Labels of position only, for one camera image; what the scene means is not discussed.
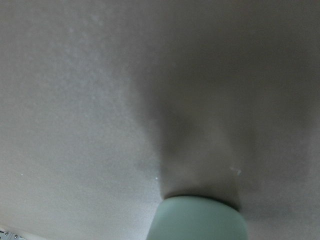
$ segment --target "white surface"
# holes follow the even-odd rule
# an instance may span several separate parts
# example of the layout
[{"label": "white surface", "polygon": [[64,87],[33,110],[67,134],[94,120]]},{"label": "white surface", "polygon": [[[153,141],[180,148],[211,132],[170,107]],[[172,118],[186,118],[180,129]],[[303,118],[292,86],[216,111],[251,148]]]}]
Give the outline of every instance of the white surface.
[{"label": "white surface", "polygon": [[305,1],[1,1],[0,225],[141,240],[162,192],[317,239],[319,29]]}]

